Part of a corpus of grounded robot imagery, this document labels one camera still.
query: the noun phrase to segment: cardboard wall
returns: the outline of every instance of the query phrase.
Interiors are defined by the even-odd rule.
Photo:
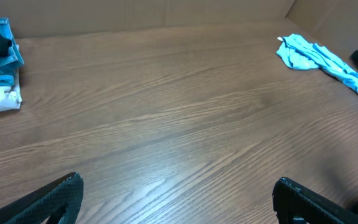
[[[16,37],[284,18],[293,0],[0,0]]]
[[[288,18],[342,58],[358,49],[358,0],[296,0]]]

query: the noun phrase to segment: light blue shirt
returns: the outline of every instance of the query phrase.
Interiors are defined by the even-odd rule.
[[[358,94],[358,73],[326,47],[307,42],[301,35],[282,37],[277,51],[286,66],[296,70],[320,68]]]

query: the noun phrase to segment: crumpled fabric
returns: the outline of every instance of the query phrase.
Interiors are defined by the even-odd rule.
[[[278,39],[283,43],[276,54],[288,68],[296,70],[320,68],[358,94],[358,73],[326,47],[311,44],[298,34]]]
[[[18,69],[14,77],[14,86],[0,86],[0,112],[20,109],[22,97],[20,93]]]

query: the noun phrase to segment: blue denim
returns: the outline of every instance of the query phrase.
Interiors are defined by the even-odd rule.
[[[0,18],[0,34],[12,40],[12,46],[8,49],[7,57],[0,57],[0,86],[13,86],[15,69],[24,64],[20,55],[8,18]]]
[[[326,47],[311,44],[298,34],[282,39],[277,55],[286,66],[297,70],[320,68],[358,94],[358,73]]]

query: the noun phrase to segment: wood grain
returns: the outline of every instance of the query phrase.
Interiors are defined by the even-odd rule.
[[[358,199],[358,96],[288,69],[283,19],[21,39],[24,104],[0,113],[0,207],[77,171],[78,223],[276,223],[288,176]]]

